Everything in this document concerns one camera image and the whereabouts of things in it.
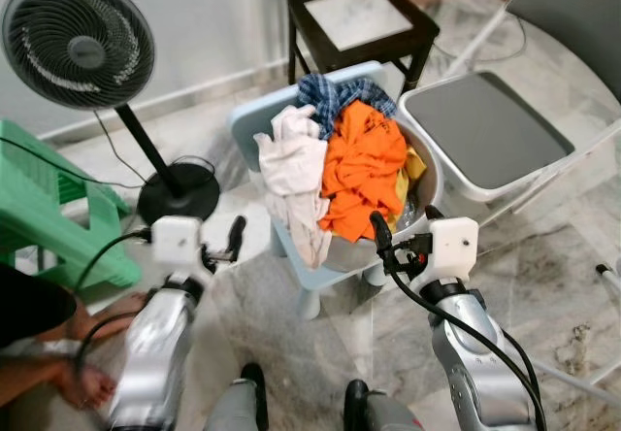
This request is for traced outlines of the cream white garment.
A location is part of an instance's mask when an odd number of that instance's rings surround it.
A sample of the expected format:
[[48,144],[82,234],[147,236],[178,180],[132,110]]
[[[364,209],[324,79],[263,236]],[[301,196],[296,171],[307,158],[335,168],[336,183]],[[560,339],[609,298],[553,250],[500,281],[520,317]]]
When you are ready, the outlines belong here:
[[283,223],[302,261],[316,270],[327,259],[332,232],[320,227],[330,201],[322,196],[328,143],[322,125],[313,120],[315,107],[287,106],[272,119],[271,135],[253,135],[266,191],[265,205]]

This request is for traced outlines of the grey left robot leg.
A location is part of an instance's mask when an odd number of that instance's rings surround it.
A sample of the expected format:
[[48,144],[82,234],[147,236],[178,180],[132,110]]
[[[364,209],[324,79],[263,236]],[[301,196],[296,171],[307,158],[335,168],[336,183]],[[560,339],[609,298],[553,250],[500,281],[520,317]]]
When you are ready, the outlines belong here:
[[268,431],[266,392],[262,366],[245,364],[214,404],[204,431]]

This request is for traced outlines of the person's black shorts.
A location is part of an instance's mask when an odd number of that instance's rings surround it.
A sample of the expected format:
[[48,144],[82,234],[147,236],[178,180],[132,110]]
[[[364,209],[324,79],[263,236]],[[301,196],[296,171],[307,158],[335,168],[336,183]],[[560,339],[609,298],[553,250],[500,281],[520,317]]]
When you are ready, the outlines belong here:
[[0,348],[65,324],[78,306],[62,285],[0,262]]

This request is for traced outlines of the person's bare leg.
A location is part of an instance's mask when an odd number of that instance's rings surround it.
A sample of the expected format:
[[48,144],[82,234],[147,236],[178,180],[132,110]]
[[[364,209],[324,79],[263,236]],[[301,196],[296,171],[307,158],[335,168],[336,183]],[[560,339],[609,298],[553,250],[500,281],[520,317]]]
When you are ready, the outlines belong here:
[[93,335],[94,341],[106,341],[113,335],[123,333],[136,319],[136,315],[149,302],[146,292],[130,292],[120,295],[111,304],[102,310],[91,312],[82,298],[76,297],[77,302],[74,316],[66,326],[66,338],[70,341],[83,341],[97,325]]
[[37,386],[49,385],[77,409],[96,408],[111,400],[116,383],[93,366],[75,372],[74,361],[61,356],[0,356],[0,406],[13,403]]

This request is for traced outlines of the orange garment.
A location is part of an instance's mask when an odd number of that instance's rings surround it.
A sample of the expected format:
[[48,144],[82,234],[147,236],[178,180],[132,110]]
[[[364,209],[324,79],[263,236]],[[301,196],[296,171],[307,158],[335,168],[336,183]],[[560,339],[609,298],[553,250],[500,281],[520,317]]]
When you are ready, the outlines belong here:
[[404,210],[398,178],[405,163],[407,142],[394,120],[361,101],[346,106],[325,152],[322,196],[329,208],[320,228],[348,242],[372,239],[372,213],[391,218]]

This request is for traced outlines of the grey white folding chair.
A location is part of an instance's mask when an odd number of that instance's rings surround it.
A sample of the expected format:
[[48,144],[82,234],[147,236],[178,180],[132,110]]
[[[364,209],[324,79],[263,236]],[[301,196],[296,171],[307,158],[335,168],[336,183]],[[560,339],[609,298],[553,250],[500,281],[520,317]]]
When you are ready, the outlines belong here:
[[477,206],[480,226],[522,209],[621,130],[621,113],[607,115],[603,129],[576,146],[500,76],[476,70],[483,42],[506,17],[562,45],[613,98],[621,93],[620,0],[508,0],[440,80],[401,95],[400,120],[425,140],[458,202]]

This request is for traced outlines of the dark wooden chair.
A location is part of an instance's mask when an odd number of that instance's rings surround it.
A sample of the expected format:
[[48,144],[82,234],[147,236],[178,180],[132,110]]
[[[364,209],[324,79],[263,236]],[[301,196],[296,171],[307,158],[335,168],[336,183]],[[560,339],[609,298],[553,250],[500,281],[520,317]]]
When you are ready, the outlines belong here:
[[420,81],[438,24],[411,0],[285,0],[289,84],[299,73],[329,73],[363,62],[391,63],[400,92]]

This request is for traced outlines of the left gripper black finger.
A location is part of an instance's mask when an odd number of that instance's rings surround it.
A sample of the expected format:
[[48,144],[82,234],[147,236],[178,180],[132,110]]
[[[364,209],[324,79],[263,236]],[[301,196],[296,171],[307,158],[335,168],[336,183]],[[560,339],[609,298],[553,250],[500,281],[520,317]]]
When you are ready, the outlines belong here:
[[227,241],[227,246],[223,250],[223,259],[225,259],[226,262],[236,262],[237,257],[240,256],[244,243],[246,225],[247,218],[245,218],[244,215],[236,216],[234,222],[232,222],[229,230],[229,241]]

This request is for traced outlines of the green plastic stool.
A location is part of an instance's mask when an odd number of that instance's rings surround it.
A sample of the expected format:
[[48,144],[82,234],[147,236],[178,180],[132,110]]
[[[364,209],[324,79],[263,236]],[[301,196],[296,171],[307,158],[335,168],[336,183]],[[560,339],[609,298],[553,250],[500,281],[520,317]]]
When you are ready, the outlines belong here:
[[20,249],[48,250],[58,263],[35,276],[70,288],[79,283],[132,214],[109,186],[85,175],[13,121],[0,120],[0,262],[14,264]]

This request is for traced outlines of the black standing fan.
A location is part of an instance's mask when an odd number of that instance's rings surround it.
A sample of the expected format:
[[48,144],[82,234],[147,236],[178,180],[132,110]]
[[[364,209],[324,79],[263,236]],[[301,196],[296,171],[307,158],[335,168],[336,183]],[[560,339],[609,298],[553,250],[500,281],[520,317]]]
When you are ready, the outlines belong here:
[[15,75],[50,102],[116,112],[155,170],[139,191],[143,222],[212,216],[221,195],[213,170],[163,159],[129,107],[155,62],[150,28],[132,1],[8,0],[0,44]]

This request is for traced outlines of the white pole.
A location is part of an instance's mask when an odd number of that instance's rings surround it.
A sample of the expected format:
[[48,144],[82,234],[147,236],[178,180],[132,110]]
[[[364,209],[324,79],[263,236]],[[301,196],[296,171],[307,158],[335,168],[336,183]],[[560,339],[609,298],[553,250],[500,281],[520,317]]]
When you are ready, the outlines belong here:
[[586,392],[587,395],[603,400],[604,403],[615,408],[621,408],[621,397],[618,394],[612,394],[606,388],[600,386],[600,382],[611,377],[613,373],[618,372],[621,368],[621,359],[616,357],[608,366],[602,366],[590,375],[589,379],[579,378],[577,375],[567,372],[565,366],[571,366],[572,361],[544,361],[540,359],[532,359],[532,364],[540,369],[542,373],[550,375],[556,381],[561,381],[576,387],[577,390]]

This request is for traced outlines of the blue plaid garment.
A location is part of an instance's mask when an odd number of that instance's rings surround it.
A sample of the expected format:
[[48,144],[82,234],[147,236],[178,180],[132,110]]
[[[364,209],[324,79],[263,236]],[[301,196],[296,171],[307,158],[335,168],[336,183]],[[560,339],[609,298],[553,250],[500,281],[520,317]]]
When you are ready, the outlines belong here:
[[354,101],[367,104],[386,117],[392,117],[398,111],[398,104],[372,78],[333,82],[322,73],[307,73],[296,85],[298,102],[302,106],[314,107],[310,119],[320,126],[319,140],[330,138],[336,129],[337,117]]

